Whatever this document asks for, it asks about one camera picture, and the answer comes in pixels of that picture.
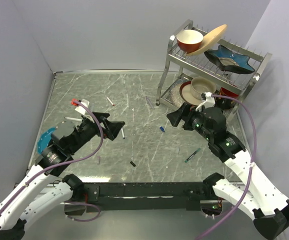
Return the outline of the green gel pen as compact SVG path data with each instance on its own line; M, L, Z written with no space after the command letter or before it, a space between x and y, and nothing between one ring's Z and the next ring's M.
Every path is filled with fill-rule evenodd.
M188 161L190 161L200 150L201 148L198 148L197 150L195 150L188 158L186 158L184 162L187 163Z

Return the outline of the steel dish rack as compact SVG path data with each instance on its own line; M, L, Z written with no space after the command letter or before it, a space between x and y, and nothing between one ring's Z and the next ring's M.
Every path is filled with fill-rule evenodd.
M237 44L233 44L230 41L225 40L223 35L226 30L222 26L220 28L222 29L222 32L219 34L219 37L214 38L216 42L214 44L210 44L208 47L198 49L195 53L185 53L183 50L181 50L178 46L176 37L185 30L194 30L201 33L204 37L210 35L210 32L194 27L194 22L188 19L173 33L173 35L170 36L168 40L164 71L157 88L155 100L155 104L157 106L164 104L169 108L176 108L175 104L171 103L164 97L168 91L166 90L165 92L162 92L171 63L179 66L177 80L181 80L183 78L191 79L191 76L183 72L183 70L187 70L190 73L206 78L207 80L215 83L218 87L222 87L234 94L237 94L238 100L241 102L246 99L260 79L273 55L269 52L265 55L257 54L254 51L250 51L247 48L243 48ZM254 72L242 74L230 72L228 70L221 70L204 55L206 50L211 49L215 45L220 47L223 46L234 54L249 57L249 61L253 63L252 67L254 68Z

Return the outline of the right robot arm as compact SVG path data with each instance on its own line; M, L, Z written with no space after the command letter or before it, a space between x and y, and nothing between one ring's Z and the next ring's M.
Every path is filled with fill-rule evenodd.
M203 193L208 199L222 198L233 205L219 222L206 230L204 238L233 213L240 209L252 221L257 231L267 240L274 240L289 227L289 198L280 192L254 162L243 143L227 130L227 119L218 107L194 110L184 103L167 114L171 125L184 121L183 129L196 131L208 143L211 152L230 168L245 185L244 190L214 173L204 180Z

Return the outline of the purple highlighter pen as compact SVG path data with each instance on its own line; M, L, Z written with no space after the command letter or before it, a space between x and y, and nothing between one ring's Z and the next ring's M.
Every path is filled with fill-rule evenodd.
M145 96L145 99L146 99L146 101L147 101L147 103L148 103L148 105L151 107L151 109L155 109L155 107L153 106L153 104L152 104L152 102L150 101L150 99L147 97L147 96Z

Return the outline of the red white bowl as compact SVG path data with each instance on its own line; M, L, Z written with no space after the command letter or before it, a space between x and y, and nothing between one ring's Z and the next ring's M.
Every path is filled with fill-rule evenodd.
M198 50L204 36L193 29L185 29L176 36L179 48L185 53L192 53Z

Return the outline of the blue polka dot plate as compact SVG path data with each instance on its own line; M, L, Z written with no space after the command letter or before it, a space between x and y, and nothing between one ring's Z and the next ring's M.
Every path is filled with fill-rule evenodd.
M43 150L48 146L51 138L51 134L56 130L55 127L51 127L46 132L44 132L37 142L37 153L40 155Z

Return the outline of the red brown plate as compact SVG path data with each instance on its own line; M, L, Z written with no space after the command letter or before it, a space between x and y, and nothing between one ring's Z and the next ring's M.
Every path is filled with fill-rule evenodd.
M201 93L192 87L191 81L183 83L180 86L179 92L183 100L191 105L198 106L204 101Z

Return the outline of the blue star-shaped dish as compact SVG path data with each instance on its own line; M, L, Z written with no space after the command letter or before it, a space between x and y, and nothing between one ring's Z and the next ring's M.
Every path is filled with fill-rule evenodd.
M220 71L239 75L248 75L255 72L255 69L249 65L249 56L234 53L223 45L219 45L216 50L209 49L205 51L204 55Z

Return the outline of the beige wooden plate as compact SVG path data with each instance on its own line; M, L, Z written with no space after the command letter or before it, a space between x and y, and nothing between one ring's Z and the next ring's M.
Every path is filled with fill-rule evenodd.
M216 44L221 37L224 35L224 33L227 30L228 25L227 24L223 24L221 26L218 26L217 28L213 29L212 31L210 31L209 33L207 33L202 40L202 43L199 47L198 50L191 52L191 53L187 53L187 56L195 56L195 55L200 55L202 53L204 53L205 51L209 50L212 48L212 46L214 44Z

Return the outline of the white black-tip marker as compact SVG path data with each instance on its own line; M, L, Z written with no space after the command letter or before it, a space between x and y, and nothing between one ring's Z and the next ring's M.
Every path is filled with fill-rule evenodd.
M66 120L74 121L74 122L82 122L83 120L80 118L74 118L74 117L64 117Z

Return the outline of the white blue-tip marker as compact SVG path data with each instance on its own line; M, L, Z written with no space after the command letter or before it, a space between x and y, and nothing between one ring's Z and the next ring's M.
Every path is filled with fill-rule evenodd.
M123 129L123 128L121 128L121 135L122 135L122 138L123 138L123 139L126 139L125 132L124 132L124 129Z

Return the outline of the silver glitter plate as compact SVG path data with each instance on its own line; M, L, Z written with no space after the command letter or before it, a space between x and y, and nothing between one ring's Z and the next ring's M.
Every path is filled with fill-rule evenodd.
M176 107L176 109L179 109L185 102L180 93L180 87L182 84L183 82L174 83L168 91L168 99Z

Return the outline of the beige ceramic bowl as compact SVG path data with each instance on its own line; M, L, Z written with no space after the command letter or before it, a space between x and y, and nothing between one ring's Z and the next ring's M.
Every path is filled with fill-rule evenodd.
M210 92L213 94L216 92L216 90L217 87L212 81L209 81L203 77L195 77L191 80L189 92L193 97L201 100L201 95L203 93Z

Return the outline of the black red patterned cup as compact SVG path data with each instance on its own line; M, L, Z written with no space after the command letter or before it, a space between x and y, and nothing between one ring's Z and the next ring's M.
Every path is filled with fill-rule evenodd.
M231 92L223 87L220 88L218 95L227 96L227 97L231 97L234 99L237 99L239 97L238 94ZM235 101L227 99L227 98L223 98L223 97L216 97L215 104L217 107L221 108L222 110L230 110L234 107Z

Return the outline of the white red-tip marker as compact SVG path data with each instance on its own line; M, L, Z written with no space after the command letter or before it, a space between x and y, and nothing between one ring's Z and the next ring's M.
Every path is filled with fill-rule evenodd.
M109 103L114 107L115 106L115 104L112 102L112 100L108 97L108 96L106 96L106 99L109 101Z

